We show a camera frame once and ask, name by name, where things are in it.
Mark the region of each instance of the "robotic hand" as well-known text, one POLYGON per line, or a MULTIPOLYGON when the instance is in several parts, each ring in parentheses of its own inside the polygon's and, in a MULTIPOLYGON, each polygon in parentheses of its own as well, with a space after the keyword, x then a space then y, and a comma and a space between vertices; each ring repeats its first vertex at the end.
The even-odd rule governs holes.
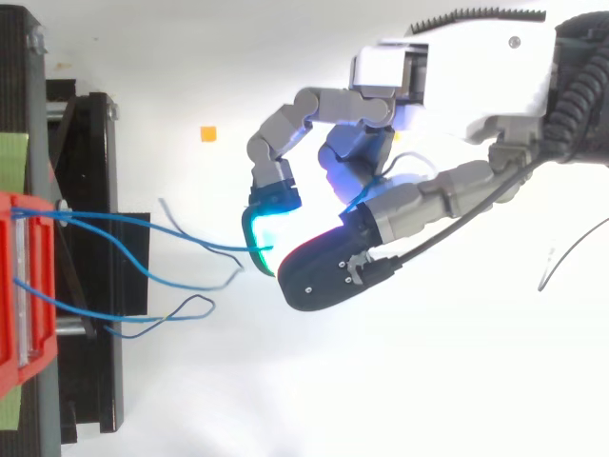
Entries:
MULTIPOLYGON (((412 26, 404 38, 361 50, 349 89, 303 89, 261 125, 247 144, 249 245, 260 244, 257 217, 301 205, 284 155, 314 122, 335 124, 319 162, 339 198, 347 204, 375 190, 342 214, 341 227, 283 260, 278 279, 292 307, 327 308, 384 281, 493 203, 511 200, 542 163, 609 163, 609 12, 556 29, 544 21, 540 11, 459 10, 412 26), (470 143, 497 137, 488 162, 387 186, 380 174, 395 130, 422 120, 470 143), (402 256, 368 255, 443 217, 460 219, 402 256)), ((269 273, 260 254, 252 258, 269 273)))

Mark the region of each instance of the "red container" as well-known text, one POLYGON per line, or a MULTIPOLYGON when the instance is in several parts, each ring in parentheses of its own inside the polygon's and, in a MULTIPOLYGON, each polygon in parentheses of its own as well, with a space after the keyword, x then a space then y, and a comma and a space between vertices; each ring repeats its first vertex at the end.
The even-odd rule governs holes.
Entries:
MULTIPOLYGON (((55 307, 31 295, 29 362, 19 367, 18 335, 14 310, 15 286, 12 283, 14 233, 10 208, 53 211, 53 206, 37 197, 0 193, 0 398, 14 386, 22 385, 42 371, 57 355, 55 307)), ((27 220, 29 232, 29 284, 55 297, 53 221, 46 217, 27 220)))
POLYGON ((10 198, 0 193, 0 398, 19 382, 11 251, 10 198))

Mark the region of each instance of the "blue wire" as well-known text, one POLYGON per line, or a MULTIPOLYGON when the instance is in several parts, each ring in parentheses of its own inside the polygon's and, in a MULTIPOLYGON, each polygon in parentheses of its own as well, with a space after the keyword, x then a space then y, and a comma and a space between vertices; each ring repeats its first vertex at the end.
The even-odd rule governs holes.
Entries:
MULTIPOLYGON (((128 317, 128 316, 114 316, 112 314, 105 314, 102 312, 96 312, 96 311, 89 311, 88 309, 80 309, 80 308, 75 308, 72 307, 70 305, 67 305, 63 302, 60 302, 58 300, 55 300, 52 297, 49 297, 48 295, 42 293, 40 290, 36 290, 35 288, 32 288, 30 286, 28 286, 26 283, 18 280, 17 278, 13 278, 12 282, 17 285, 18 287, 26 290, 27 292, 31 293, 32 295, 44 300, 45 302, 59 308, 59 309, 63 309, 64 311, 67 312, 73 312, 74 314, 78 314, 80 316, 86 316, 86 317, 90 317, 93 319, 102 319, 104 321, 111 321, 111 322, 128 322, 131 324, 147 324, 150 322, 164 322, 164 321, 195 321, 198 319, 205 319, 208 315, 209 312, 206 312, 205 314, 198 314, 198 315, 193 315, 193 316, 181 316, 181 317, 175 317, 173 315, 170 315, 168 317, 128 317)), ((211 304, 212 307, 215 308, 215 303, 213 303, 213 301, 207 299, 204 297, 204 300, 208 300, 211 304)))
POLYGON ((185 307, 190 300, 193 300, 195 298, 200 298, 201 300, 205 300, 211 304, 211 308, 209 309, 209 311, 206 312, 205 314, 201 314, 199 319, 206 318, 209 314, 211 314, 216 309, 216 304, 213 300, 206 298, 203 295, 197 294, 197 295, 192 295, 191 297, 186 298, 186 300, 184 302, 182 302, 182 304, 179 307, 177 307, 173 312, 171 312, 171 314, 169 314, 169 316, 166 319, 163 319, 163 320, 157 322, 156 324, 152 324, 146 330, 142 330, 139 333, 136 333, 135 335, 124 335, 123 333, 116 331, 114 328, 109 327, 109 326, 104 326, 104 330, 118 338, 123 338, 124 340, 135 340, 136 338, 139 338, 139 337, 147 334, 149 331, 154 330, 155 328, 159 327, 164 322, 168 321, 170 318, 172 318, 178 312, 180 312, 182 310, 182 308, 185 307))
MULTIPOLYGON (((171 214, 171 210, 169 209, 169 205, 167 204, 165 199, 164 198, 159 198, 159 203, 161 204, 161 208, 163 209, 163 212, 165 213, 166 218, 175 227, 175 229, 178 230, 183 235, 190 236, 188 233, 183 231, 182 228, 178 225, 177 221, 173 217, 173 214, 171 214)), ((232 259, 235 262, 235 264, 237 264, 237 266, 240 269, 245 269, 244 265, 234 255, 228 254, 226 252, 221 252, 221 251, 216 250, 214 248, 210 248, 205 243, 198 243, 198 244, 201 245, 203 248, 207 249, 209 252, 213 252, 214 254, 222 255, 223 257, 228 257, 229 259, 232 259)))
POLYGON ((127 249, 127 247, 123 243, 121 243, 120 240, 118 240, 116 237, 110 235, 109 233, 101 230, 100 228, 87 224, 86 222, 82 222, 82 221, 79 221, 78 219, 73 219, 71 217, 61 217, 61 216, 53 216, 53 215, 46 215, 46 214, 38 214, 36 212, 29 212, 29 211, 23 212, 21 214, 15 214, 12 216, 12 219, 36 217, 39 215, 42 215, 43 217, 50 217, 56 221, 62 221, 62 222, 66 222, 68 224, 73 224, 74 226, 80 227, 82 229, 87 229, 89 231, 92 231, 93 233, 96 233, 96 234, 106 238, 112 244, 114 244, 114 246, 116 246, 119 250, 121 250, 126 255, 126 257, 129 259, 129 261, 137 269, 139 269, 142 274, 144 274, 145 276, 150 278, 152 281, 156 281, 159 284, 163 284, 163 285, 169 286, 171 288, 183 288, 185 290, 200 290, 200 291, 222 290, 223 288, 226 288, 232 282, 232 280, 235 279, 235 276, 237 276, 237 274, 239 274, 241 272, 240 269, 235 270, 228 277, 228 279, 225 281, 224 284, 222 284, 221 286, 215 286, 212 288, 201 288, 198 286, 189 286, 189 285, 185 285, 185 284, 174 283, 172 281, 168 281, 163 278, 160 278, 160 277, 156 276, 155 274, 152 274, 142 264, 140 264, 140 262, 133 256, 133 254, 129 251, 129 249, 127 249))
POLYGON ((363 187, 362 191, 360 193, 358 193, 358 195, 353 200, 351 200, 351 203, 349 203, 349 206, 346 207, 341 214, 347 214, 352 209, 357 207, 358 204, 365 198, 365 196, 368 194, 368 192, 372 189, 372 187, 376 186, 380 180, 381 180, 381 176, 375 176, 374 178, 372 178, 372 181, 370 181, 368 184, 366 184, 363 187))
POLYGON ((225 245, 217 245, 215 243, 209 243, 208 241, 201 240, 199 238, 194 238, 186 233, 180 233, 179 231, 172 230, 170 228, 165 228, 162 226, 158 226, 156 224, 151 224, 150 222, 142 221, 141 219, 137 219, 135 217, 128 217, 122 214, 104 214, 103 212, 85 212, 85 211, 35 211, 32 209, 26 208, 18 208, 13 207, 13 212, 21 213, 21 214, 31 214, 36 216, 46 216, 46 217, 81 217, 83 219, 104 219, 109 221, 119 221, 126 222, 128 224, 133 224, 135 226, 147 227, 149 229, 159 230, 163 233, 167 233, 169 235, 173 235, 178 238, 182 238, 184 240, 191 241, 193 243, 197 243, 201 246, 206 246, 208 248, 216 248, 220 250, 228 250, 232 252, 260 252, 262 250, 270 250, 273 249, 272 246, 265 246, 262 248, 257 247, 245 247, 239 248, 234 246, 225 246, 225 245))

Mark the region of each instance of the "metal rod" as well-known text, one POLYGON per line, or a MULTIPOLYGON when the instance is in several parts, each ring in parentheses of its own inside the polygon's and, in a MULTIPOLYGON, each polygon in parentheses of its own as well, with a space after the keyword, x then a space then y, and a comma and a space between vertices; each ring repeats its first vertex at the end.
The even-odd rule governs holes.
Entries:
POLYGON ((61 122, 67 107, 67 102, 47 102, 47 121, 61 122))
POLYGON ((87 334, 80 317, 58 317, 56 328, 57 335, 59 336, 87 334))

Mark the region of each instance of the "small orange cube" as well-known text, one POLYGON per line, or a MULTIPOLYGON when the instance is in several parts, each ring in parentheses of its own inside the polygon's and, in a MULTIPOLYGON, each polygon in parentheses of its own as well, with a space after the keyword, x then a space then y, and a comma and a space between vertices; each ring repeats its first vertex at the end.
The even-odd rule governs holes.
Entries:
POLYGON ((201 141, 204 143, 213 143, 217 137, 215 127, 201 127, 201 141))

